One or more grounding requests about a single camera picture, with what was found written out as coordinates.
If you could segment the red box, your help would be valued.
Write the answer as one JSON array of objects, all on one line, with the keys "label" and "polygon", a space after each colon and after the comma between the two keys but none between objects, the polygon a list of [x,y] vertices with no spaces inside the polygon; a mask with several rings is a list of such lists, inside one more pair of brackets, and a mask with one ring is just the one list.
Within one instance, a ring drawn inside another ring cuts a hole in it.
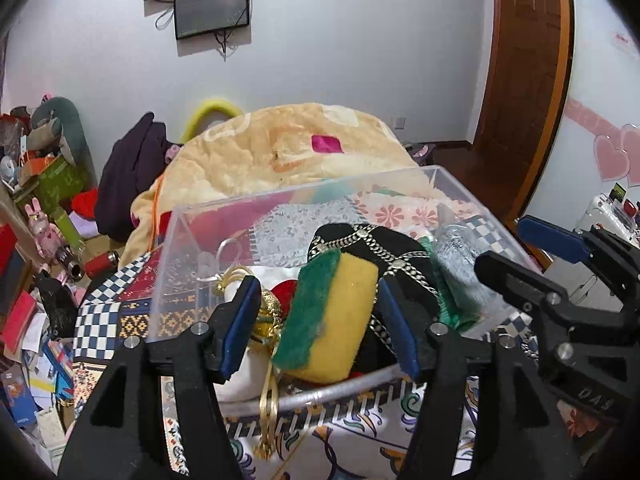
[{"label": "red box", "polygon": [[2,224],[0,226],[0,273],[6,270],[14,253],[16,242],[17,238],[12,228],[8,224]]}]

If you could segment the white drawstring pouch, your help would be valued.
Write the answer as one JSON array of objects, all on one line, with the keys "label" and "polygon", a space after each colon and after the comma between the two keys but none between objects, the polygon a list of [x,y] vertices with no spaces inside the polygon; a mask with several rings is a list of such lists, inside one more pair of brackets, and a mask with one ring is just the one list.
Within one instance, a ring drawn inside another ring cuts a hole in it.
[{"label": "white drawstring pouch", "polygon": [[[262,290],[273,290],[288,280],[296,280],[299,266],[281,268],[277,266],[235,266],[231,278],[222,281],[224,302],[231,301],[245,275],[252,274],[260,281]],[[268,372],[270,356],[266,346],[250,336],[239,369],[223,385],[215,384],[216,396],[221,403],[244,402],[257,398],[262,393]]]}]

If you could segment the pink bunny toy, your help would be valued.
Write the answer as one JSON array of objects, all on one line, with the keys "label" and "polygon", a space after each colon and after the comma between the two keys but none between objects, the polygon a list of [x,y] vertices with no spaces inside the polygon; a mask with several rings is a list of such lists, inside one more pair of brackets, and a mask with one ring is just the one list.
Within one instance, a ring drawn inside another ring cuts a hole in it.
[{"label": "pink bunny toy", "polygon": [[58,250],[65,245],[60,229],[49,220],[37,197],[33,197],[24,209],[27,214],[29,231],[34,237],[38,254],[44,260],[54,261]]}]

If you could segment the small wall monitor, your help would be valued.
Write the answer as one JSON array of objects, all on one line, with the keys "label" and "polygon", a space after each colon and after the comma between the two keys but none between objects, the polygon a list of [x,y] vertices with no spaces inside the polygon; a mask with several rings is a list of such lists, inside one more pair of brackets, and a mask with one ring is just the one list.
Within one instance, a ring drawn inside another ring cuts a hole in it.
[{"label": "small wall monitor", "polygon": [[250,0],[174,0],[177,40],[250,24]]}]

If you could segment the black chain-pattern pouch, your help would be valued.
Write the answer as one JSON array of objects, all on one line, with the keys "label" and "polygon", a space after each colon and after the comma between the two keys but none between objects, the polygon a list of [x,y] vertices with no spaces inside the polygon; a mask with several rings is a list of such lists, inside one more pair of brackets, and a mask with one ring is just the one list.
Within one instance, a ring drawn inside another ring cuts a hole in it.
[{"label": "black chain-pattern pouch", "polygon": [[[439,319],[431,257],[410,236],[370,223],[328,223],[314,232],[307,259],[312,260],[328,249],[338,249],[373,263],[378,268],[378,278],[394,278],[408,300],[422,308],[432,320]],[[380,309],[374,307],[352,370],[367,374],[396,362],[390,334]]]}]

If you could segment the green tube bottle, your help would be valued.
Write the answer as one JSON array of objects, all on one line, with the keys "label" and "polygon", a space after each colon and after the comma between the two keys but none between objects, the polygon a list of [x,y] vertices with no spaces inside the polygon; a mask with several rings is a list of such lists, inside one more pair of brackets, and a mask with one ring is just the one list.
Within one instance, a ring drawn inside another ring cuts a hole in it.
[{"label": "green tube bottle", "polygon": [[56,226],[60,229],[66,242],[75,252],[78,253],[78,255],[81,255],[86,249],[86,245],[73,225],[72,220],[70,220],[70,216],[67,212],[61,206],[57,206],[55,210],[52,211],[51,217]]}]

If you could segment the purple bag on floor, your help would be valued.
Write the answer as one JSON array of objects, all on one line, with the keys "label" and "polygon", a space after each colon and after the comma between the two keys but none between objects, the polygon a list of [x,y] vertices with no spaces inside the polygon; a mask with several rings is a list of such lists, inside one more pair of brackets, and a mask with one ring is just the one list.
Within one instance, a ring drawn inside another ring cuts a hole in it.
[{"label": "purple bag on floor", "polygon": [[437,148],[436,143],[413,142],[404,143],[402,146],[419,166],[424,167],[434,165],[434,153]]}]

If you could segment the yellow green sponge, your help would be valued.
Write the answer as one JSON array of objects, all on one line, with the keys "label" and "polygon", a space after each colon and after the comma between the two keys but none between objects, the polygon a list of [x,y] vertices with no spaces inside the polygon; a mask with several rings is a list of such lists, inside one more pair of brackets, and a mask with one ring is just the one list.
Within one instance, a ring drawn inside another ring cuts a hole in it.
[{"label": "yellow green sponge", "polygon": [[313,384],[346,379],[375,303],[378,268],[329,249],[300,270],[272,364]]}]

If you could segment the yellow fleece blanket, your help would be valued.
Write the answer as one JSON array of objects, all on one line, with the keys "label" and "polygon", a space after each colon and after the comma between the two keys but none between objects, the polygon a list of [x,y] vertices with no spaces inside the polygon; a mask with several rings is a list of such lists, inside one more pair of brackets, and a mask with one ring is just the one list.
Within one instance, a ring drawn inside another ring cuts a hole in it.
[{"label": "yellow fleece blanket", "polygon": [[382,119],[341,105],[288,104],[233,117],[186,142],[131,205],[119,263],[148,252],[177,206],[418,166]]}]

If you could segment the grey green plush toy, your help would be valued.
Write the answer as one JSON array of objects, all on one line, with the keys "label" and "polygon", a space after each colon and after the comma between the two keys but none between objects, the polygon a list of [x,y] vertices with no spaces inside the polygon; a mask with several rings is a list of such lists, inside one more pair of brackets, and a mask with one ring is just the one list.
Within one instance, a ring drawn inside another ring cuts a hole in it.
[{"label": "grey green plush toy", "polygon": [[41,129],[48,136],[44,141],[49,145],[56,144],[69,164],[79,166],[88,162],[84,128],[71,100],[54,96],[43,101],[30,116],[30,126],[32,133]]}]

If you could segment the red cylinder can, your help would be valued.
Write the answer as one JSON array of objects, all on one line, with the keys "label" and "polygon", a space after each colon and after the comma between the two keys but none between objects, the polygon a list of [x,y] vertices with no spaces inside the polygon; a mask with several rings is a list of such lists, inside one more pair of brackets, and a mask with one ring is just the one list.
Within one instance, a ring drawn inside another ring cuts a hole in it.
[{"label": "red cylinder can", "polygon": [[104,272],[116,270],[118,264],[119,253],[114,250],[109,250],[88,260],[85,264],[85,274],[90,280],[93,280]]}]

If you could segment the clear plastic storage bin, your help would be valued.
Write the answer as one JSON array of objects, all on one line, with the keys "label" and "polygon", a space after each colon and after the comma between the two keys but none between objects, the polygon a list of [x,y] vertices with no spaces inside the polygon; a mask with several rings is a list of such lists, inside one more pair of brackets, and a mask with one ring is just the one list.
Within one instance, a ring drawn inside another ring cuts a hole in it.
[{"label": "clear plastic storage bin", "polygon": [[529,318],[480,284],[482,252],[527,256],[478,198],[439,166],[325,180],[186,205],[170,215],[153,289],[150,341],[209,319],[246,278],[262,288],[250,348],[217,389],[257,413],[260,396],[307,388],[355,390],[396,363],[378,312],[394,282],[430,322],[525,349]]}]

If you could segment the green knitted cloth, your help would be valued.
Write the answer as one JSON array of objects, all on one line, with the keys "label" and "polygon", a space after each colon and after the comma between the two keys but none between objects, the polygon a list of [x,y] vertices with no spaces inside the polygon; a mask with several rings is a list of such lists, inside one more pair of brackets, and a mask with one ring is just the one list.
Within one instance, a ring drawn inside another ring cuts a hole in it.
[{"label": "green knitted cloth", "polygon": [[424,236],[420,238],[419,243],[425,249],[431,261],[440,309],[439,321],[460,333],[469,330],[480,322],[480,316],[477,313],[465,311],[457,305],[444,274],[442,274],[442,270],[440,270],[436,261],[432,240],[428,236]]}]

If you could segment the red book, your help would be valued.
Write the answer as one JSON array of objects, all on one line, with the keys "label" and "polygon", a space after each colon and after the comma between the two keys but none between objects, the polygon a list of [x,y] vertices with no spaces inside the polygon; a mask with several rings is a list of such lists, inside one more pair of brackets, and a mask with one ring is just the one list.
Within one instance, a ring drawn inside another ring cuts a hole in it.
[{"label": "red book", "polygon": [[20,341],[32,320],[35,310],[36,300],[26,290],[22,290],[1,332],[1,340],[6,350],[15,353],[21,347]]}]

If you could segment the red cushion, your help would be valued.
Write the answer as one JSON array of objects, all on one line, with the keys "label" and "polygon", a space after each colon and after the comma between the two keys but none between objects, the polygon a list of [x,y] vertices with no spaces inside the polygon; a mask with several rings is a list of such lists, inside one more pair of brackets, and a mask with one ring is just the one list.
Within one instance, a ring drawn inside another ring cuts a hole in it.
[{"label": "red cushion", "polygon": [[98,201],[98,189],[92,188],[89,191],[81,192],[70,200],[70,208],[75,214],[87,220],[96,218],[94,208]]}]

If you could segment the brown wooden door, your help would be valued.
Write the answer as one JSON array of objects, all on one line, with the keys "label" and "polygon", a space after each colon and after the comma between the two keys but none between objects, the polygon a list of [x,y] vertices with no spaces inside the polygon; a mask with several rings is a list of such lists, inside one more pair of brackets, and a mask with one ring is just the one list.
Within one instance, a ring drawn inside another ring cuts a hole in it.
[{"label": "brown wooden door", "polygon": [[529,171],[547,145],[561,52],[561,0],[495,0],[491,55],[474,150],[486,185],[477,196],[500,220],[518,215]]}]

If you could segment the green cardboard box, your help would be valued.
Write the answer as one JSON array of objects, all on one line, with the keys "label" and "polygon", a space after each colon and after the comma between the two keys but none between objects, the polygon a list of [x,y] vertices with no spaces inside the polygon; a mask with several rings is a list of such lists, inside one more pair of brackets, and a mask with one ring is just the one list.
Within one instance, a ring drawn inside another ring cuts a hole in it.
[{"label": "green cardboard box", "polygon": [[89,183],[89,174],[83,166],[73,166],[58,156],[38,176],[32,177],[13,197],[13,203],[24,212],[24,207],[36,198],[46,214],[52,214],[62,200],[82,192]]}]

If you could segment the yellow curved pillow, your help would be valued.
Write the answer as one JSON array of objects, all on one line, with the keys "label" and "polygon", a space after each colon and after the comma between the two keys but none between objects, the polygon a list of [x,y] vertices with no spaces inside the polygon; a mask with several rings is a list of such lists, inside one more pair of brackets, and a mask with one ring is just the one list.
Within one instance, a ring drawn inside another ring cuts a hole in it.
[{"label": "yellow curved pillow", "polygon": [[186,121],[186,128],[180,138],[181,144],[191,141],[213,122],[225,122],[241,116],[242,110],[224,99],[207,99],[194,110]]}]

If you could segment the dark purple clothing pile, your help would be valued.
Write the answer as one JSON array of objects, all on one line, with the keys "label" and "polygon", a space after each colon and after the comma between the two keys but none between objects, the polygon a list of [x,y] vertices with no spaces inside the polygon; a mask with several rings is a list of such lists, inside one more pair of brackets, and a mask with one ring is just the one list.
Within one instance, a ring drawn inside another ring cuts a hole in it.
[{"label": "dark purple clothing pile", "polygon": [[131,205],[164,172],[167,152],[174,146],[167,140],[166,125],[152,112],[145,113],[118,140],[103,168],[94,206],[100,234],[125,243],[136,224]]}]

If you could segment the wooden wardrobe with sliding doors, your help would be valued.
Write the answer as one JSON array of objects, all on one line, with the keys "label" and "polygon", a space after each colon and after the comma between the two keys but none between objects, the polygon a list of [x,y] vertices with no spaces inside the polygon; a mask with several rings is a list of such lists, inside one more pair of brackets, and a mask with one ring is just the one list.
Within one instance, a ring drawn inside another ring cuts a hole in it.
[{"label": "wooden wardrobe with sliding doors", "polygon": [[[561,11],[547,145],[535,156],[518,215],[497,217],[508,229],[528,214],[574,228],[590,200],[614,185],[639,193],[638,40],[610,0],[561,0]],[[480,169],[468,185],[477,196],[488,179],[474,141]]]}]

